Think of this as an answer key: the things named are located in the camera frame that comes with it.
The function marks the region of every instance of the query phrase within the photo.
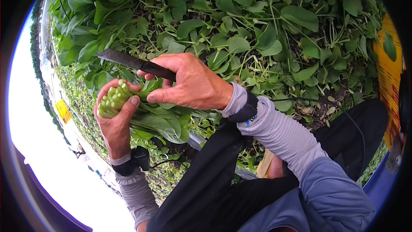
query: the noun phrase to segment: dry leaf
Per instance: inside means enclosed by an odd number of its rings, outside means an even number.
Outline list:
[[[241,85],[243,88],[247,89],[246,83],[244,83],[242,85],[242,80],[240,80],[239,75],[233,75],[233,82],[238,84],[238,85]]]
[[[336,107],[331,107],[330,109],[328,109],[328,110],[326,111],[326,115],[329,116],[329,115],[332,114],[335,110],[336,110]]]
[[[302,108],[301,112],[304,115],[307,115],[312,110],[312,107],[304,107]]]

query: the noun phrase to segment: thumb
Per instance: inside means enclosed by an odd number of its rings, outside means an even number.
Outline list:
[[[176,104],[178,98],[176,87],[162,88],[152,91],[147,96],[147,102],[149,103],[171,103]]]
[[[130,122],[134,112],[140,103],[140,98],[138,96],[130,97],[121,108],[119,114],[117,116],[124,121]]]

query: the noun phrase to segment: knife handle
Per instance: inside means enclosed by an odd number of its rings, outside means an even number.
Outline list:
[[[158,64],[155,64],[153,62],[147,62],[146,64],[144,64],[144,66],[142,66],[141,68],[142,71],[152,74],[152,75],[156,75],[159,76],[161,78],[164,79],[168,79],[170,81],[176,81],[176,73],[173,73],[172,71],[170,71],[167,68],[164,68]]]

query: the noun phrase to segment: yellow crate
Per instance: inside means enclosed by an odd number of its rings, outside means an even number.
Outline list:
[[[392,35],[396,48],[396,61],[392,61],[383,49],[385,31]],[[389,14],[386,14],[382,22],[382,30],[378,32],[379,43],[373,42],[373,50],[378,55],[376,69],[378,72],[379,91],[381,101],[388,109],[388,126],[386,127],[384,140],[388,149],[391,149],[395,137],[399,137],[399,84],[400,74],[405,69],[402,56],[402,46],[398,34]]]
[[[59,112],[59,116],[63,120],[65,124],[69,122],[69,120],[72,118],[72,115],[70,115],[69,110],[67,109],[66,104],[64,103],[63,100],[59,100],[56,104],[56,109]]]

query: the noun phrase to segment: knife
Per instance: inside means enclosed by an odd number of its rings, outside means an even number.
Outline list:
[[[97,57],[128,67],[133,67],[138,70],[140,69],[146,73],[156,75],[170,81],[176,81],[176,73],[173,73],[169,69],[161,67],[160,65],[150,61],[144,61],[135,58],[134,56],[125,54],[123,52],[119,52],[113,49],[105,49],[102,53],[98,54]]]

